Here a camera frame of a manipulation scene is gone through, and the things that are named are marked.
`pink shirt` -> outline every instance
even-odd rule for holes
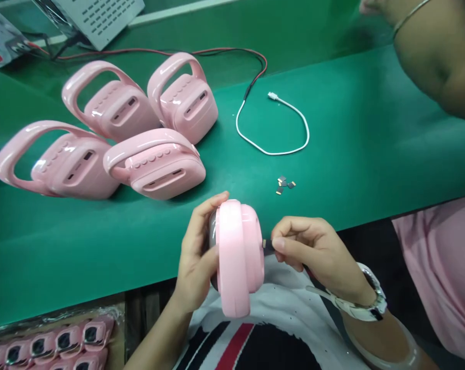
[[[436,335],[465,359],[465,198],[397,218],[393,225]]]

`silver bracelet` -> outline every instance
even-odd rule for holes
[[[407,16],[402,19],[399,23],[396,24],[396,26],[393,28],[393,39],[395,39],[395,36],[397,35],[397,32],[400,31],[400,28],[412,17],[420,8],[422,8],[424,5],[429,3],[431,0],[424,0],[421,2],[418,6],[416,6],[412,11],[407,14]]]

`white watch strap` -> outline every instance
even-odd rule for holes
[[[345,300],[337,297],[333,293],[331,293],[328,289],[327,289],[326,292],[324,292],[324,291],[322,291],[320,289],[317,289],[317,288],[315,288],[313,286],[308,285],[306,287],[306,290],[308,290],[310,292],[313,292],[315,294],[318,294],[318,295],[328,299],[329,301],[331,301],[333,303],[333,305],[336,308],[338,308],[339,310],[345,311],[346,313],[349,314],[349,316],[351,316],[351,317],[353,317],[353,318],[355,318],[357,320],[361,320],[361,321],[379,321],[379,320],[382,320],[382,315],[386,311],[385,295],[384,295],[383,291],[381,290],[381,287],[380,287],[380,284],[379,284],[378,280],[373,275],[371,270],[367,266],[365,266],[363,264],[358,263],[358,265],[359,265],[359,268],[362,271],[367,271],[367,272],[369,272],[371,274],[372,280],[377,285],[376,290],[375,290],[377,298],[376,298],[375,303],[373,305],[371,305],[370,307],[360,307],[360,306],[357,306],[354,303],[345,301]]]

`red wire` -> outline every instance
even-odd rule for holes
[[[40,47],[39,45],[37,44],[34,44],[34,43],[29,43],[29,45],[33,48],[36,48],[38,50],[40,50],[41,52],[43,52],[44,54],[47,54],[49,55],[49,53],[47,51],[45,51],[42,47]],[[222,51],[222,50],[235,50],[237,48],[231,48],[231,47],[225,47],[225,48],[212,48],[212,49],[205,49],[205,50],[199,50],[199,51],[193,51],[191,52],[191,54],[193,55],[200,55],[200,54],[203,54],[205,52],[211,52],[211,51]],[[266,70],[267,70],[267,67],[268,67],[268,61],[267,61],[267,58],[265,58],[265,56],[259,52],[257,52],[256,50],[252,50],[252,49],[243,49],[243,50],[246,50],[246,51],[249,51],[251,53],[254,53],[256,55],[258,55],[259,57],[263,58],[263,60],[265,61],[265,67],[263,68],[263,70],[256,76],[256,78],[253,80],[253,82],[251,83],[251,85],[254,85],[254,83],[256,82],[256,80],[261,76],[263,75]],[[80,57],[85,57],[85,56],[91,56],[91,55],[94,55],[94,54],[119,54],[119,53],[123,53],[123,52],[131,52],[131,51],[144,51],[144,52],[151,52],[151,53],[155,53],[155,54],[161,54],[161,55],[165,55],[165,56],[171,56],[172,54],[174,53],[167,53],[167,52],[164,52],[164,51],[160,51],[160,50],[154,50],[154,49],[142,49],[142,48],[130,48],[130,49],[118,49],[118,50],[107,50],[107,51],[91,51],[91,52],[86,52],[86,53],[82,53],[82,54],[75,54],[75,55],[70,55],[68,57],[59,57],[58,59],[61,59],[61,60],[69,60],[69,59],[75,59],[75,58],[80,58]]]

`white usb cable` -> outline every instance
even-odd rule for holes
[[[306,128],[306,142],[304,143],[304,145],[300,148],[297,148],[297,149],[294,149],[294,150],[291,150],[289,152],[282,152],[282,153],[269,153],[265,150],[263,150],[262,148],[260,148],[258,145],[256,145],[254,142],[252,142],[250,139],[248,139],[246,136],[244,136],[241,131],[239,130],[239,115],[241,114],[241,111],[243,110],[243,107],[244,107],[244,104],[246,103],[246,100],[243,100],[243,103],[241,104],[241,108],[239,108],[239,111],[237,112],[237,116],[236,116],[236,130],[237,130],[237,133],[243,138],[245,139],[248,143],[250,143],[252,146],[254,146],[256,149],[258,149],[260,152],[266,154],[266,155],[285,155],[285,154],[292,154],[292,153],[295,153],[295,152],[298,152],[298,151],[301,151],[302,149],[304,149],[306,147],[306,145],[308,144],[309,142],[309,127],[308,127],[308,122],[306,121],[306,117],[304,117],[304,115],[299,111],[299,109],[297,109],[295,106],[293,105],[290,105],[289,103],[287,103],[286,101],[282,100],[281,98],[278,97],[277,94],[274,94],[273,92],[269,92],[268,93],[268,97],[272,100],[278,100],[279,102],[281,102],[282,104],[285,104],[287,105],[289,108],[293,109],[294,111],[297,112],[297,114],[299,114],[301,116],[301,118],[303,119],[304,121],[304,126]]]

